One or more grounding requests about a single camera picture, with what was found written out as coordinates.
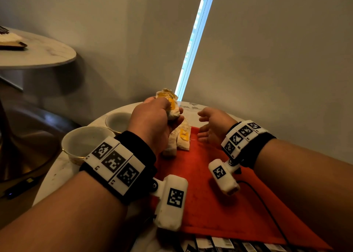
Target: white package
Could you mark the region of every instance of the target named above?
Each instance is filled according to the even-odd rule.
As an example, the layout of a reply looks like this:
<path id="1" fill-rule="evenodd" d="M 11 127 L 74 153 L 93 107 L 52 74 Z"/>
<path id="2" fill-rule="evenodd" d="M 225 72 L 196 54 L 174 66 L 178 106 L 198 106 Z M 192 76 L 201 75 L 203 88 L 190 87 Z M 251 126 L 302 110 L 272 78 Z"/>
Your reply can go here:
<path id="1" fill-rule="evenodd" d="M 168 120 L 177 119 L 180 116 L 179 106 L 176 100 L 178 97 L 170 89 L 162 89 L 156 93 L 156 98 L 164 97 L 170 102 L 170 108 L 167 111 Z"/>
<path id="2" fill-rule="evenodd" d="M 169 135 L 168 139 L 168 147 L 162 152 L 162 155 L 164 156 L 176 156 L 177 154 L 177 136 L 179 133 L 179 128 L 174 129 L 171 134 Z"/>
<path id="3" fill-rule="evenodd" d="M 179 149 L 189 151 L 190 150 L 190 134 L 191 134 L 191 125 L 189 125 L 186 118 L 179 125 L 179 134 L 177 138 L 176 145 Z"/>

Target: table leg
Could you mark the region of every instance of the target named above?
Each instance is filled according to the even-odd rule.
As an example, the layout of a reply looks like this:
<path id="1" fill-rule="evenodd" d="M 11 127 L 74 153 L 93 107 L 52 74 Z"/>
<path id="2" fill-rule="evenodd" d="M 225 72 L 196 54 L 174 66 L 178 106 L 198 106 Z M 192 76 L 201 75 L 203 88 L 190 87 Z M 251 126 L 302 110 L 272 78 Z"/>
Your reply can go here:
<path id="1" fill-rule="evenodd" d="M 46 131 L 14 135 L 0 100 L 0 182 L 18 178 L 48 162 L 59 140 Z"/>

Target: wooden floor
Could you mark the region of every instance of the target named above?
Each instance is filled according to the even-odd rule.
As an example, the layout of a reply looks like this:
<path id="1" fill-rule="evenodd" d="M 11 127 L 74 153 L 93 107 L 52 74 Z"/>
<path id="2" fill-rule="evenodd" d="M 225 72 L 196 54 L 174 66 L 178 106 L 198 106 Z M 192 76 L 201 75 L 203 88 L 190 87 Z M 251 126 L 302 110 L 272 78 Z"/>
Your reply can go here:
<path id="1" fill-rule="evenodd" d="M 7 108 L 10 108 L 13 102 L 24 102 L 23 93 L 20 90 L 12 87 L 11 85 L 8 85 L 1 79 L 0 98 L 2 100 L 5 110 Z M 52 163 L 53 161 L 48 162 L 47 164 L 40 167 L 38 170 L 35 170 L 34 172 L 24 177 L 0 183 L 0 196 L 2 195 L 2 192 L 4 192 L 7 188 L 17 184 L 23 179 L 26 179 L 31 176 L 36 177 L 45 174 L 46 172 L 48 172 Z M 43 178 L 41 179 L 38 185 L 12 200 L 7 200 L 6 198 L 0 199 L 0 229 L 6 226 L 11 221 L 13 221 L 14 219 L 16 219 L 18 216 L 20 216 L 32 206 L 33 200 L 37 194 L 37 191 L 39 190 L 42 180 Z"/>

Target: red cloth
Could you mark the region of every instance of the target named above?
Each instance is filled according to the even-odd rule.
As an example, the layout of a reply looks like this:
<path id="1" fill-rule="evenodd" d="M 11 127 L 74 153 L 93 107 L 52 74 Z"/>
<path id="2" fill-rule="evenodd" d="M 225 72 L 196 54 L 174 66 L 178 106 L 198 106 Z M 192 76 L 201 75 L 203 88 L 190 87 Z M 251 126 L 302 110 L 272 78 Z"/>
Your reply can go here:
<path id="1" fill-rule="evenodd" d="M 174 174 L 188 180 L 182 232 L 241 240 L 285 244 L 276 225 L 254 192 L 244 183 L 233 196 L 225 196 L 218 188 L 208 164 L 228 158 L 223 151 L 197 141 L 198 128 L 192 127 L 190 151 L 178 150 L 174 159 L 159 157 L 156 178 Z M 251 169 L 242 168 L 236 180 L 250 183 L 262 197 L 278 224 L 293 245 L 331 249 L 312 232 Z"/>

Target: gray wall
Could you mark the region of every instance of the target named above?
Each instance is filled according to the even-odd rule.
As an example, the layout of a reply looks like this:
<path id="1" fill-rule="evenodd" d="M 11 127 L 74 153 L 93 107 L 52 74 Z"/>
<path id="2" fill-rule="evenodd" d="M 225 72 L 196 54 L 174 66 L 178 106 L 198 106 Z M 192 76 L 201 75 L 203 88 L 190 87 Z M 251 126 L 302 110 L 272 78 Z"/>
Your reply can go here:
<path id="1" fill-rule="evenodd" d="M 353 163 L 353 0 L 213 0 L 185 101 Z"/>
<path id="2" fill-rule="evenodd" d="M 175 89 L 200 0 L 0 0 L 0 24 L 73 47 L 77 61 L 24 72 L 27 100 L 85 125 Z"/>

